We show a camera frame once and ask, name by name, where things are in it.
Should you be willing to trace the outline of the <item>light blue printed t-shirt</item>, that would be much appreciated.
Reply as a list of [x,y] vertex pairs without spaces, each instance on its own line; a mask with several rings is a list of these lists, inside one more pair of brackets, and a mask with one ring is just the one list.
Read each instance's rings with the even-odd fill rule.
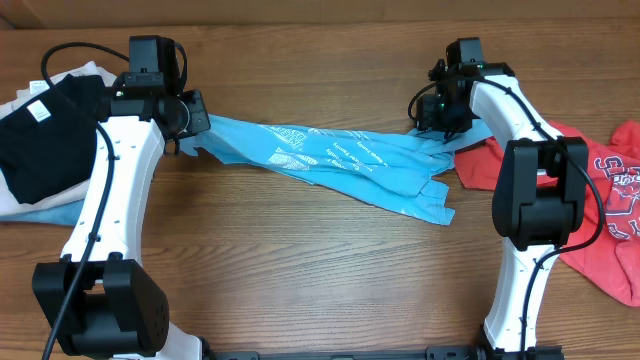
[[226,165],[262,167],[437,225],[449,225],[455,214],[445,205],[449,188],[437,176],[453,169],[456,151],[491,135],[480,120],[447,140],[435,131],[393,134],[209,119],[209,130],[181,141],[182,152],[195,156],[204,150]]

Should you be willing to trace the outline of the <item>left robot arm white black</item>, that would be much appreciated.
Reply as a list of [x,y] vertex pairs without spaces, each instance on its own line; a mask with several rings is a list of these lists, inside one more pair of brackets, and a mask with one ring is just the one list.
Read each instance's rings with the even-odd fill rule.
[[166,145],[209,129],[198,90],[185,88],[188,60],[176,41],[133,36],[129,69],[106,88],[86,119],[98,133],[75,228],[56,262],[39,263],[32,289],[55,346],[91,359],[212,359],[202,337],[170,320],[168,298],[144,270],[142,225]]

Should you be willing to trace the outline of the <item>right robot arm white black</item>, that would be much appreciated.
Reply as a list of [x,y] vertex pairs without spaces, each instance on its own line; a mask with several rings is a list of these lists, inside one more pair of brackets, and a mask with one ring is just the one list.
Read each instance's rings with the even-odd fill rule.
[[536,324],[551,269],[584,219],[589,151],[547,123],[525,98],[514,71],[485,60],[477,37],[459,38],[429,72],[430,85],[408,105],[419,130],[445,141],[481,120],[503,150],[492,199],[502,236],[498,284],[476,344],[430,346],[428,359],[561,359],[561,347],[539,346]]

